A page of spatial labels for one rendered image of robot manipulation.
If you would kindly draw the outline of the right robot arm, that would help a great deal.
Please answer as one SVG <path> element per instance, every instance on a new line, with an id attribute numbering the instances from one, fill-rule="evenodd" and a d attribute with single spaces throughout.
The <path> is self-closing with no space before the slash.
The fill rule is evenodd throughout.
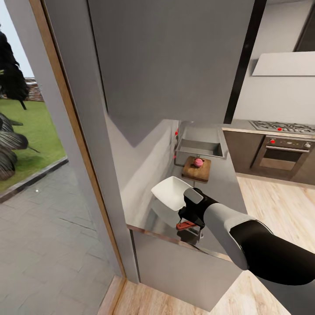
<path id="1" fill-rule="evenodd" d="M 315 315 L 315 254 L 276 236 L 260 220 L 195 188 L 184 192 L 179 216 L 205 225 L 234 264 L 251 271 L 291 315 Z"/>

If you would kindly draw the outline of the vidalia onion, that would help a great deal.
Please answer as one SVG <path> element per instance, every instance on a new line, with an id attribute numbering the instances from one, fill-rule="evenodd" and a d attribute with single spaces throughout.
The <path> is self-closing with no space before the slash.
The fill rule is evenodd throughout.
<path id="1" fill-rule="evenodd" d="M 195 160 L 194 164 L 195 164 L 197 167 L 200 167 L 200 166 L 203 165 L 203 161 L 200 160 L 199 158 L 197 158 L 197 159 Z"/>

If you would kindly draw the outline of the cutting board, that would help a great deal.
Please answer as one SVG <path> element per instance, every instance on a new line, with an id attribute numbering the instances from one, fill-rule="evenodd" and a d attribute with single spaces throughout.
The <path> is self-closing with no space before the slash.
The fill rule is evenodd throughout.
<path id="1" fill-rule="evenodd" d="M 210 174 L 210 166 L 211 166 L 211 160 L 199 158 L 203 161 L 203 165 L 200 167 L 197 167 L 194 162 L 197 159 L 197 157 L 189 156 L 185 167 L 182 171 L 182 176 L 208 182 L 209 174 Z"/>

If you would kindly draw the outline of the parer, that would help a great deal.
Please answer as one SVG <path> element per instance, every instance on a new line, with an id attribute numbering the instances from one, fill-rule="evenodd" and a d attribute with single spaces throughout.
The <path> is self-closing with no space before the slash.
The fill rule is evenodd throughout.
<path id="1" fill-rule="evenodd" d="M 177 224 L 176 227 L 178 230 L 181 230 L 181 229 L 189 228 L 189 227 L 195 226 L 195 225 L 196 224 L 194 224 L 192 222 L 186 221 L 186 222 L 183 222 L 182 224 Z"/>

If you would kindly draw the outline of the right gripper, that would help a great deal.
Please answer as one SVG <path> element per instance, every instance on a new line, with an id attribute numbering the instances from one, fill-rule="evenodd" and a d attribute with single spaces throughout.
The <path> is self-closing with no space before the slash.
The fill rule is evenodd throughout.
<path id="1" fill-rule="evenodd" d="M 202 230 L 205 227 L 205 224 L 203 221 L 200 220 L 200 218 L 197 215 L 191 215 L 186 210 L 186 205 L 182 207 L 182 209 L 179 211 L 179 216 L 182 218 L 185 218 L 189 222 L 192 222 L 196 224 L 197 226 L 200 226 L 200 230 Z"/>

